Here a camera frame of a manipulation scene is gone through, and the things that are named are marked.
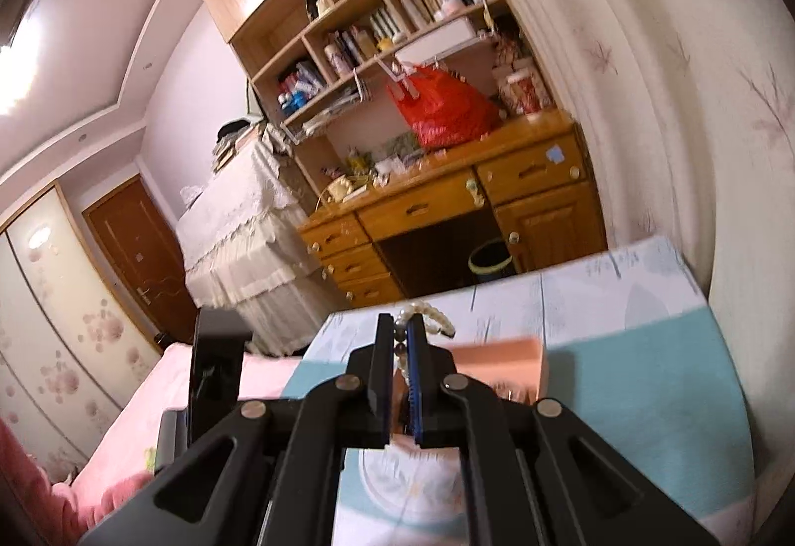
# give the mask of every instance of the light blue tablecloth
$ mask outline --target light blue tablecloth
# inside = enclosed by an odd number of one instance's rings
[[[722,543],[747,543],[754,467],[742,390],[704,296],[665,238],[428,301],[456,327],[452,341],[432,336],[440,346],[544,338],[547,395],[571,407]],[[375,338],[379,312],[399,309],[331,315],[284,395],[302,397],[343,373],[351,350]],[[362,463],[359,451],[349,451],[335,543],[354,534],[364,535],[361,544],[466,543],[462,516],[407,517],[380,502]]]

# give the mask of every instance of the wall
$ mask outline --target wall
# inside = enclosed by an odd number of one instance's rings
[[[202,6],[185,29],[146,107],[141,158],[176,216],[180,189],[204,186],[222,125],[245,115],[245,75]]]
[[[583,125],[611,244],[667,234],[709,289],[760,522],[795,469],[795,23],[782,0],[511,1]]]

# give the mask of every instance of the pink pillow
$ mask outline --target pink pillow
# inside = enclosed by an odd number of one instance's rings
[[[45,473],[28,457],[0,419],[0,478],[5,479],[21,510],[45,543],[73,546],[83,533],[149,483],[152,474],[133,474],[106,489],[98,505],[78,508],[72,489],[65,483],[50,485]]]

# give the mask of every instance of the pink bed sheet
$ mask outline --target pink bed sheet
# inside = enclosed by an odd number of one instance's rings
[[[240,397],[278,398],[300,361],[245,355]],[[79,504],[99,503],[109,486],[146,468],[146,451],[158,444],[163,411],[188,404],[190,368],[190,346],[168,347],[75,479]]]

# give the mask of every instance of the ceiling light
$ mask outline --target ceiling light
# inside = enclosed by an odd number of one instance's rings
[[[31,19],[17,29],[11,46],[0,47],[0,115],[28,94],[36,76],[40,32]]]
[[[50,228],[46,226],[36,230],[36,232],[30,235],[30,240],[28,241],[28,247],[31,250],[35,250],[36,248],[41,248],[41,246],[47,243],[50,232],[51,232]]]

